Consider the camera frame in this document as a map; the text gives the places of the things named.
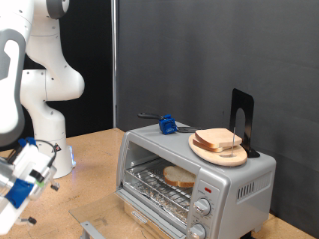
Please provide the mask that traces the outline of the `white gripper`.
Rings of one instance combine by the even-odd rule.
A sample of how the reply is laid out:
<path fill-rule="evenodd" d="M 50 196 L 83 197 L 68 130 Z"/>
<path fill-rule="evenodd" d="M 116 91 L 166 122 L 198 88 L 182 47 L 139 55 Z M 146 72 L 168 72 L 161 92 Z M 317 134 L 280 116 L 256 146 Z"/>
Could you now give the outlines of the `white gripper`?
<path fill-rule="evenodd" d="M 37 200 L 52 182 L 56 168 L 52 159 L 35 145 L 26 144 L 16 157 L 0 158 L 0 235 L 7 234 L 14 224 L 33 226 L 33 217 L 20 218 L 32 200 Z M 58 191 L 60 184 L 50 187 Z"/>

